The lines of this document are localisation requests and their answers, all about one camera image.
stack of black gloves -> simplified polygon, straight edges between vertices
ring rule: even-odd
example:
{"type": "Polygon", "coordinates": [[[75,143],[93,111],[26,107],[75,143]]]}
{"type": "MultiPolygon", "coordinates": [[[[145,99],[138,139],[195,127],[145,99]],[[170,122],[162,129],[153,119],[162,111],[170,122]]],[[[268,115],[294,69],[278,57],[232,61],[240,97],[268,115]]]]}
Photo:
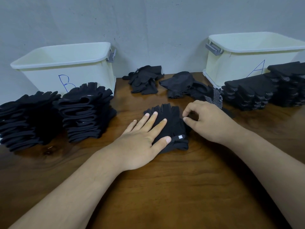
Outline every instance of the stack of black gloves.
{"type": "Polygon", "coordinates": [[[112,98],[110,89],[105,90],[105,87],[97,87],[97,83],[91,82],[71,89],[53,103],[63,117],[69,142],[101,137],[109,121],[116,115],[110,106],[112,98]]]}
{"type": "Polygon", "coordinates": [[[290,62],[268,66],[270,73],[265,76],[277,87],[278,91],[270,100],[281,107],[305,104],[305,62],[290,62]]]}
{"type": "Polygon", "coordinates": [[[135,72],[129,73],[128,76],[123,76],[122,79],[129,80],[128,84],[132,86],[131,93],[156,94],[158,90],[155,80],[164,77],[164,74],[161,74],[161,69],[161,66],[143,66],[135,72]]]}
{"type": "Polygon", "coordinates": [[[167,123],[152,144],[165,136],[170,136],[172,139],[159,154],[169,152],[173,149],[188,150],[189,141],[186,135],[190,132],[191,128],[180,118],[179,107],[171,107],[170,104],[162,104],[161,107],[158,105],[152,109],[144,111],[144,114],[149,113],[149,116],[151,116],[155,111],[158,112],[158,116],[153,127],[160,123],[164,118],[167,119],[167,123]]]}
{"type": "Polygon", "coordinates": [[[188,95],[195,100],[207,101],[225,110],[222,107],[221,90],[196,81],[188,71],[174,74],[169,79],[159,81],[159,84],[167,89],[167,96],[170,99],[188,95]]]}
{"type": "Polygon", "coordinates": [[[223,96],[242,111],[263,109],[277,91],[265,74],[224,82],[223,96]]]}
{"type": "Polygon", "coordinates": [[[37,92],[0,106],[0,143],[10,151],[48,144],[62,131],[62,117],[52,102],[58,92],[37,92]]]}

brown wooden tabletop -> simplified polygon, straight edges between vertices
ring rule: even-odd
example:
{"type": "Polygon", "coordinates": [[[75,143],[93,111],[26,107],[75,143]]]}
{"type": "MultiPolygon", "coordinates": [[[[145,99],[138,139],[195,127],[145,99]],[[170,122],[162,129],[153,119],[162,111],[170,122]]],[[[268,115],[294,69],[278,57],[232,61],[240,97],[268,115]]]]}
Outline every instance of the brown wooden tabletop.
{"type": "MultiPolygon", "coordinates": [[[[202,73],[196,80],[208,84],[202,73]]],[[[171,103],[181,113],[190,97],[170,100],[131,94],[128,81],[117,79],[117,110],[100,139],[70,144],[65,132],[46,146],[11,153],[0,146],[0,228],[8,228],[63,182],[95,151],[110,144],[143,111],[171,103]]],[[[224,104],[234,120],[305,163],[305,108],[242,112],[224,104]]],[[[248,167],[230,150],[189,135],[189,150],[158,155],[144,167],[126,171],[98,204],[88,228],[288,228],[289,225],[248,167]]]]}

plastic storage container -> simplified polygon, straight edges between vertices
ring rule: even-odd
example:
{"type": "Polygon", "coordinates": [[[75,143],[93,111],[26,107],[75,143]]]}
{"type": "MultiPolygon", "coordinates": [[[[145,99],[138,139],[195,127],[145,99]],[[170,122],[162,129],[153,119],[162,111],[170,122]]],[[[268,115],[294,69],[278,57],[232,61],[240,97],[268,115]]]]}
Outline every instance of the plastic storage container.
{"type": "Polygon", "coordinates": [[[65,94],[84,83],[97,82],[114,93],[115,56],[109,42],[68,44],[37,48],[11,63],[42,92],[65,94]]]}
{"type": "Polygon", "coordinates": [[[271,32],[214,34],[204,76],[220,88],[225,81],[268,72],[269,65],[291,62],[305,42],[271,32]]]}

concrete wall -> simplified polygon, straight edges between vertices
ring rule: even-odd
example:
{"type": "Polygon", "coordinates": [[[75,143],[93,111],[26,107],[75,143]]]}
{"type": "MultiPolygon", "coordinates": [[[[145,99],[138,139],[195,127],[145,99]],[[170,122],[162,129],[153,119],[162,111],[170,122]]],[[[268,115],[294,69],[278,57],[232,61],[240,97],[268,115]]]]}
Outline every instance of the concrete wall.
{"type": "MultiPolygon", "coordinates": [[[[10,63],[48,45],[111,42],[122,77],[143,65],[202,71],[211,34],[272,31],[305,41],[305,0],[0,0],[0,104],[37,89],[10,63]]],[[[305,53],[297,60],[305,61],[305,53]]]]}

gray latch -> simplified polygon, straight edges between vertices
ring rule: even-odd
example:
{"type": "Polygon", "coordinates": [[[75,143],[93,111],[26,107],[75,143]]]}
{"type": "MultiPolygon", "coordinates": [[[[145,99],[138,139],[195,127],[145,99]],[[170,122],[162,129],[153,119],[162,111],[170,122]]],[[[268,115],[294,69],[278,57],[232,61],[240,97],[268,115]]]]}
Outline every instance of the gray latch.
{"type": "Polygon", "coordinates": [[[213,44],[212,42],[210,42],[209,44],[206,43],[206,48],[211,51],[214,55],[221,55],[224,50],[219,48],[218,46],[216,46],[215,44],[213,44]]]}
{"type": "Polygon", "coordinates": [[[109,51],[109,54],[108,54],[108,58],[106,58],[106,61],[107,61],[107,62],[114,62],[115,54],[116,54],[116,49],[114,49],[114,52],[113,52],[113,53],[112,53],[111,50],[110,50],[110,51],[109,51]]]}

